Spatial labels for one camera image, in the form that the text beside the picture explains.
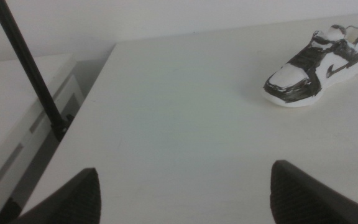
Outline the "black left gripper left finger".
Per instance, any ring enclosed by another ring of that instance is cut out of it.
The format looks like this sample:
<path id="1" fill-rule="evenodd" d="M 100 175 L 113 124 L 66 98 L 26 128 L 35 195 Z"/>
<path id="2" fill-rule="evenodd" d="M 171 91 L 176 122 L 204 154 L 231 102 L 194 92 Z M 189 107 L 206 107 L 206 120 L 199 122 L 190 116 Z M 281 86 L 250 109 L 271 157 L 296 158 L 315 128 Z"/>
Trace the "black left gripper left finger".
<path id="1" fill-rule="evenodd" d="M 95 168 L 86 168 L 13 224 L 99 224 L 101 190 Z"/>

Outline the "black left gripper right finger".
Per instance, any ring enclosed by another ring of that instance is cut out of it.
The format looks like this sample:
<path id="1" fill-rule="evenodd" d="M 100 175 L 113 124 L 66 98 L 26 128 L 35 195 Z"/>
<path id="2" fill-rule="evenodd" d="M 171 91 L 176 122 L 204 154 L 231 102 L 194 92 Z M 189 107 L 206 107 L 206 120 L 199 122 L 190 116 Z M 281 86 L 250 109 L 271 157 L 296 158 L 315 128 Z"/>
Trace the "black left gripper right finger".
<path id="1" fill-rule="evenodd" d="M 286 160 L 272 166 L 270 209 L 275 223 L 358 224 L 358 203 Z"/>

